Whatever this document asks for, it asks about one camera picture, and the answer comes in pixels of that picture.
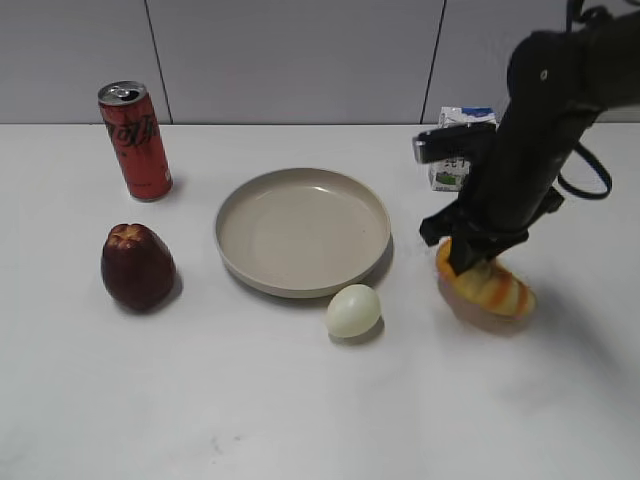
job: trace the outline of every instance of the robotic arm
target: robotic arm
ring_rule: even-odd
[[[465,156],[471,171],[457,200],[423,220],[430,246],[451,237],[449,263],[459,275],[528,239],[528,228],[556,211],[562,196],[552,187],[576,150],[596,170],[607,192],[569,191],[604,198],[611,178],[580,145],[602,112],[640,104],[640,12],[613,18],[605,8],[581,13],[569,1],[567,32],[534,32],[515,49],[507,71],[510,104],[497,131],[460,126],[415,139],[420,161]],[[585,23],[571,32],[573,21]]]

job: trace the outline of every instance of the beige plate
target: beige plate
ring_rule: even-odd
[[[322,297],[357,282],[390,238],[389,215],[369,188],[313,168],[254,178],[225,200],[216,218],[227,268],[280,297]]]

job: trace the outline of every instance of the red soda can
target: red soda can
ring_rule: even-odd
[[[98,92],[98,103],[129,193],[139,200],[166,195],[173,182],[147,87],[110,83]]]

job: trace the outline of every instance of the red apple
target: red apple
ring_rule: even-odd
[[[101,269],[111,296],[138,311],[158,305],[173,288],[176,276],[167,246],[138,223],[111,229],[102,248]]]

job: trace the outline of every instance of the peeled boiled egg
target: peeled boiled egg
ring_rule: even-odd
[[[357,337],[370,330],[380,318],[380,299],[366,285],[349,285],[329,303],[325,324],[337,338]]]

